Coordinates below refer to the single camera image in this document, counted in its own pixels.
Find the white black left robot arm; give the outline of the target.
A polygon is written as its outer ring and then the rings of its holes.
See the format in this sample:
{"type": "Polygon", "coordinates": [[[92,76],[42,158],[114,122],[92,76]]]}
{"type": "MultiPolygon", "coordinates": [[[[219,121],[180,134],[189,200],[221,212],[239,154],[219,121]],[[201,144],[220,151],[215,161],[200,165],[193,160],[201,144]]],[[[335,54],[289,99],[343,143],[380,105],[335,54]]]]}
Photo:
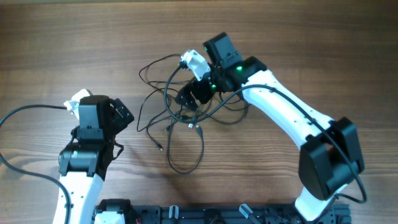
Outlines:
{"type": "Polygon", "coordinates": [[[72,141],[58,157],[60,183],[54,223],[90,223],[110,163],[116,159],[116,135],[134,121],[124,103],[105,95],[81,98],[77,106],[79,125],[72,141]]]}

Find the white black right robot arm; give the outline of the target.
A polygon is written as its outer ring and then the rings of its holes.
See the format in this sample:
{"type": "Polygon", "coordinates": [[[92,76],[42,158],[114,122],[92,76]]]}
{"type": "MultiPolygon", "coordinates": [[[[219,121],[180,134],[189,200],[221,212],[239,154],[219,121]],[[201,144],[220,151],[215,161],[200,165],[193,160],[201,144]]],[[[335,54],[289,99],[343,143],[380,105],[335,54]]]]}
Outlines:
{"type": "Polygon", "coordinates": [[[192,111],[216,93],[239,96],[275,122],[299,150],[298,176],[303,189],[292,205],[283,205],[279,219],[286,223],[340,223],[333,203],[343,189],[359,182],[364,159],[356,126],[348,118],[335,120],[289,91],[256,57],[243,58],[228,34],[222,32],[203,47],[205,55],[188,50],[179,69],[193,78],[176,101],[192,111]]]}

